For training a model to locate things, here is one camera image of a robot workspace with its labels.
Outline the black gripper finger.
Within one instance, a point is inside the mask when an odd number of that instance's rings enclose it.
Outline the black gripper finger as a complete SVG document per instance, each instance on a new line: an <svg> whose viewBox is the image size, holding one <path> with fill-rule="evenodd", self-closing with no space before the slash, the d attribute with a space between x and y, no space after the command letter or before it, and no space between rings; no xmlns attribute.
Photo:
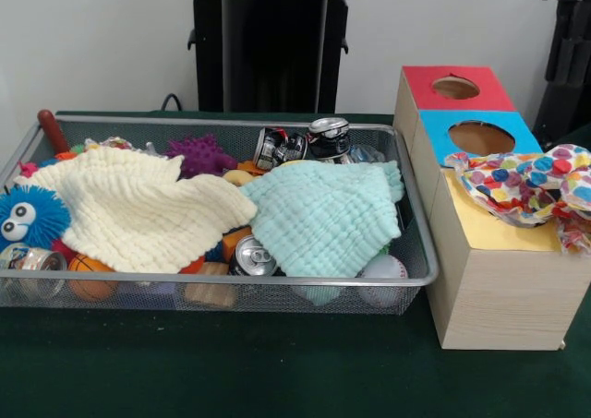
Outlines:
<svg viewBox="0 0 591 418"><path fill-rule="evenodd" d="M572 55L568 48L569 31L575 0L557 0L556 23L550 46L546 81L552 84L567 83Z"/></svg>
<svg viewBox="0 0 591 418"><path fill-rule="evenodd" d="M575 84L584 86L590 82L590 0L577 4L576 35L578 38L574 56Z"/></svg>

